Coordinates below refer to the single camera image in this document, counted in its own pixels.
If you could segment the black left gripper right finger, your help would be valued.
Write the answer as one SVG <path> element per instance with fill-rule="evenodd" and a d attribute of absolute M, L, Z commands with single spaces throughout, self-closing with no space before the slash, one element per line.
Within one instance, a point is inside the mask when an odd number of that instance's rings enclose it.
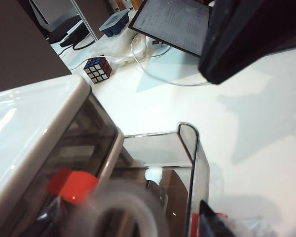
<path fill-rule="evenodd" d="M 203 199 L 199 205 L 198 222 L 201 237 L 235 237 L 235 234 Z"/>

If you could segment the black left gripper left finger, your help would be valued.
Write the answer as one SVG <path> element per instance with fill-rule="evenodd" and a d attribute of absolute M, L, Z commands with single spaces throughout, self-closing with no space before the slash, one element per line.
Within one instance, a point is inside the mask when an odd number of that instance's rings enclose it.
<path fill-rule="evenodd" d="M 35 219 L 34 237 L 59 237 L 71 213 L 71 204 L 56 197 Z"/>

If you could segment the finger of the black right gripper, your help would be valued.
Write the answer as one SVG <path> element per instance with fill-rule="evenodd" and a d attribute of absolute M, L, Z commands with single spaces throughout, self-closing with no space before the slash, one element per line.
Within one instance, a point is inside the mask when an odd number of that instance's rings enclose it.
<path fill-rule="evenodd" d="M 217 0 L 198 69 L 221 84 L 258 59 L 296 48 L 296 0 Z"/>

